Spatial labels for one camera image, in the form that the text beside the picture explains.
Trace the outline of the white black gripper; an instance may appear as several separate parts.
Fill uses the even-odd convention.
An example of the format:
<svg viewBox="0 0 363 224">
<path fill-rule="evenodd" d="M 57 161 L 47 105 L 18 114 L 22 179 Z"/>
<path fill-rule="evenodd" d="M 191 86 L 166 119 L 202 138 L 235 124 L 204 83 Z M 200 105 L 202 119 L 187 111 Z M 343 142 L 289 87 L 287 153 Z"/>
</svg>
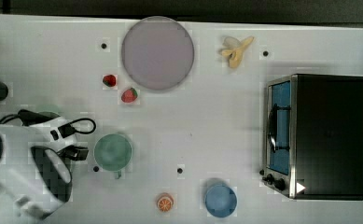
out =
<svg viewBox="0 0 363 224">
<path fill-rule="evenodd" d="M 71 161 L 84 161 L 89 150 L 81 146 L 77 141 L 77 130 L 70 121 L 63 117 L 33 124 L 33 128 L 39 130 L 45 137 L 45 146 L 53 149 L 60 157 Z"/>
</svg>

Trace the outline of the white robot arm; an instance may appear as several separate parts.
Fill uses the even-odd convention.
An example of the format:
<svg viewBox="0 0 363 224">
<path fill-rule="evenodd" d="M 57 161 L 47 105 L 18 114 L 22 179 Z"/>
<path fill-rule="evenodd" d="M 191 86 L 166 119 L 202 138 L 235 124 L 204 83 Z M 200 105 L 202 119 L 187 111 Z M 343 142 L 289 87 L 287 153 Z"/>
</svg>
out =
<svg viewBox="0 0 363 224">
<path fill-rule="evenodd" d="M 63 117 L 0 119 L 0 224 L 35 223 L 49 217 L 72 195 L 69 160 L 84 160 L 77 130 Z"/>
</svg>

